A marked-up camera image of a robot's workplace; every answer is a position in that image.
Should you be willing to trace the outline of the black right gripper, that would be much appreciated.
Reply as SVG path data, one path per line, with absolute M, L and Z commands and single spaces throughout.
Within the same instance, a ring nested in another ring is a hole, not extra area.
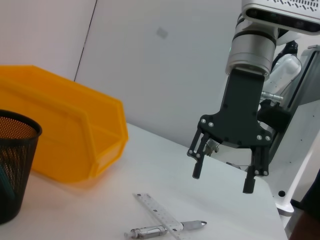
M 192 177 L 199 179 L 209 139 L 236 149 L 251 149 L 251 164 L 247 168 L 243 193 L 252 194 L 255 176 L 269 175 L 269 148 L 272 135 L 263 129 L 257 118 L 264 76 L 233 69 L 227 79 L 220 110 L 205 114 L 187 152 L 196 160 Z

